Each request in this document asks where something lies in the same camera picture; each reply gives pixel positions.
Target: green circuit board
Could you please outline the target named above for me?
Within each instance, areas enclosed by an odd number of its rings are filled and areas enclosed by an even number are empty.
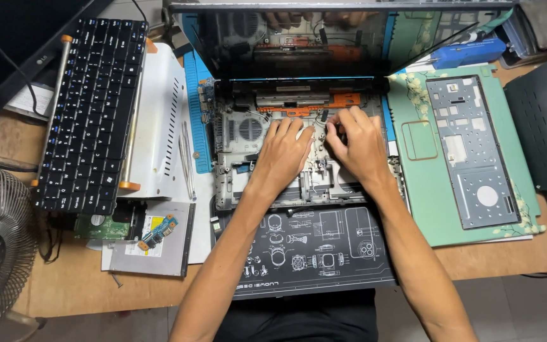
[[[111,216],[78,215],[74,236],[97,240],[124,240],[129,229],[130,223],[115,222]]]

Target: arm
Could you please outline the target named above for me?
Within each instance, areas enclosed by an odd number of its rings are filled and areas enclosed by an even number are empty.
[[[337,137],[342,124],[347,146]],[[379,116],[358,107],[327,123],[326,140],[338,159],[375,200],[400,287],[432,341],[477,341],[459,294],[406,209],[387,163]]]
[[[274,121],[223,235],[199,269],[170,333],[170,341],[212,341],[232,301],[256,227],[278,194],[297,177],[313,142],[314,128],[300,119]]]

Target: laptop keyboard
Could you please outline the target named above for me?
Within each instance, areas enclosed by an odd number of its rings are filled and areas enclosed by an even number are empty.
[[[145,21],[79,20],[38,176],[36,206],[113,213],[147,32]]]

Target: black shorts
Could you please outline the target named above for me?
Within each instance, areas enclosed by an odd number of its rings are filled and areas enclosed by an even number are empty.
[[[375,290],[233,301],[215,341],[377,341]]]

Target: lg logo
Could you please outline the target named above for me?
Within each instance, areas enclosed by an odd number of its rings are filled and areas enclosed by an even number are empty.
[[[43,56],[42,58],[37,60],[37,64],[42,65],[47,59],[47,56]]]

